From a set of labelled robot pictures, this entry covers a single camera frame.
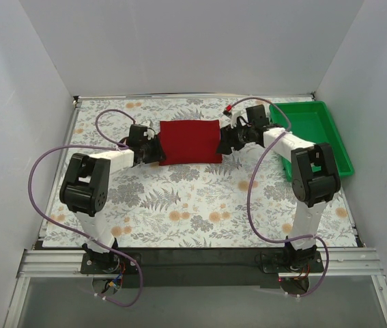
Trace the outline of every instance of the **white backdrop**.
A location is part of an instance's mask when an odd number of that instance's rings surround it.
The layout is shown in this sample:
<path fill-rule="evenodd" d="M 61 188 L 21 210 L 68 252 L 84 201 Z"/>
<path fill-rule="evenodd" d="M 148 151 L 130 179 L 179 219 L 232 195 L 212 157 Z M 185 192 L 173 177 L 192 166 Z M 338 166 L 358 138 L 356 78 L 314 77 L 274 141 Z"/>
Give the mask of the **white backdrop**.
<path fill-rule="evenodd" d="M 72 95 L 307 94 L 362 0 L 20 0 Z"/>
<path fill-rule="evenodd" d="M 18 0 L 0 0 L 0 327 L 24 248 L 37 239 L 41 218 L 27 195 L 29 170 L 61 145 L 72 98 Z M 35 200 L 45 208 L 58 156 L 41 165 Z"/>
<path fill-rule="evenodd" d="M 317 95 L 356 169 L 343 184 L 358 231 L 387 278 L 387 1 L 364 2 Z"/>

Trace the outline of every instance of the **floral mat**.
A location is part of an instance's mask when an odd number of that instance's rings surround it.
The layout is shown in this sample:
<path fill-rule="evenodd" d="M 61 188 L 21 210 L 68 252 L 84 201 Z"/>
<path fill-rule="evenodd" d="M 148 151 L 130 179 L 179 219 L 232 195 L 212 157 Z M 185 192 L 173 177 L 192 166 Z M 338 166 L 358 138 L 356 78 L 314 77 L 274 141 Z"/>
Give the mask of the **floral mat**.
<path fill-rule="evenodd" d="M 271 98 L 276 103 L 310 101 L 310 98 Z M 76 119 L 71 144 L 112 146 L 97 133 L 94 121 L 104 109 L 123 109 L 138 123 L 151 121 L 159 131 L 161 120 L 220 120 L 229 123 L 222 110 L 234 98 L 146 98 L 136 100 L 85 100 Z M 248 101 L 240 109 L 256 105 Z M 120 140 L 131 121 L 117 113 L 100 120 L 106 135 Z M 246 216 L 246 192 L 254 166 L 264 149 L 246 146 L 223 157 L 222 164 L 138 165 L 118 172 L 109 186 L 102 215 L 120 247 L 269 247 L 250 229 Z M 64 175 L 70 156 L 62 169 Z M 51 217 L 81 229 L 73 213 L 57 196 Z M 296 199 L 285 179 L 283 164 L 269 154 L 255 178 L 252 212 L 260 233 L 283 239 L 292 227 Z M 341 192 L 327 205 L 318 235 L 333 247 L 356 246 L 355 236 Z M 44 247 L 80 247 L 85 239 L 51 223 Z"/>

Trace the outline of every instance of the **green tray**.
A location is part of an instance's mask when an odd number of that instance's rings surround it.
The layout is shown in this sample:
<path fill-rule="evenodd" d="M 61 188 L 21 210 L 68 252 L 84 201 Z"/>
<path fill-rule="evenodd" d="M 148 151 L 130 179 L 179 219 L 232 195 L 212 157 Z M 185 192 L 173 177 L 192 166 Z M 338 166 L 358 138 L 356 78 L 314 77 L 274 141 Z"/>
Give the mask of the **green tray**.
<path fill-rule="evenodd" d="M 323 101 L 287 102 L 276 104 L 287 115 L 291 122 L 294 135 L 315 144 L 328 142 L 336 159 L 337 169 L 341 178 L 354 174 L 354 168 L 346 153 L 341 136 L 334 124 L 330 112 Z M 269 106 L 270 118 L 273 123 L 287 126 L 285 118 L 274 108 Z M 283 158 L 283 164 L 288 181 L 291 181 L 291 163 Z"/>

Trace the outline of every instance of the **red cloth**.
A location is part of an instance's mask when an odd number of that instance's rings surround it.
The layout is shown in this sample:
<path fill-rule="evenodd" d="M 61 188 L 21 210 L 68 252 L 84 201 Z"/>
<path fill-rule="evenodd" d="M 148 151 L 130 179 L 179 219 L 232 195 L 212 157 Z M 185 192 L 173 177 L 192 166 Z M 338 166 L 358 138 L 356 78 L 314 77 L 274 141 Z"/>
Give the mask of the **red cloth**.
<path fill-rule="evenodd" d="M 222 163 L 216 154 L 220 142 L 219 121 L 161 121 L 160 142 L 166 160 L 160 165 Z"/>

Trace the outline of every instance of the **orange flower print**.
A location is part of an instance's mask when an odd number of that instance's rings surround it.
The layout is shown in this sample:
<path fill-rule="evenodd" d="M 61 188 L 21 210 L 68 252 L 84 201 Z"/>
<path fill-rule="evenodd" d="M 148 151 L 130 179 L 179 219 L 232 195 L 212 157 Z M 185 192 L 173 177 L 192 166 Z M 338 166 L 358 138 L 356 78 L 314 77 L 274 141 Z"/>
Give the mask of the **orange flower print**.
<path fill-rule="evenodd" d="M 282 226 L 281 226 L 281 229 L 283 229 L 283 232 L 285 234 L 289 234 L 291 232 L 291 224 L 290 223 L 284 223 Z"/>
<path fill-rule="evenodd" d="M 348 217 L 348 212 L 343 207 L 339 207 L 336 209 L 336 215 L 341 219 L 346 219 Z"/>
<path fill-rule="evenodd" d="M 241 191 L 248 191 L 249 182 L 248 181 L 239 181 L 238 188 Z"/>
<path fill-rule="evenodd" d="M 208 219 L 213 223 L 218 223 L 220 221 L 220 214 L 218 212 L 212 212 Z"/>
<path fill-rule="evenodd" d="M 180 220 L 180 212 L 178 212 L 177 210 L 173 210 L 172 212 L 169 213 L 169 219 L 171 221 L 179 221 Z"/>
<path fill-rule="evenodd" d="M 119 227 L 119 226 L 115 226 L 115 227 L 112 227 L 111 228 L 111 234 L 114 236 L 114 237 L 118 237 L 122 234 L 122 228 Z"/>
<path fill-rule="evenodd" d="M 66 216 L 64 214 L 60 214 L 59 216 L 57 216 L 56 222 L 64 222 L 65 219 Z"/>

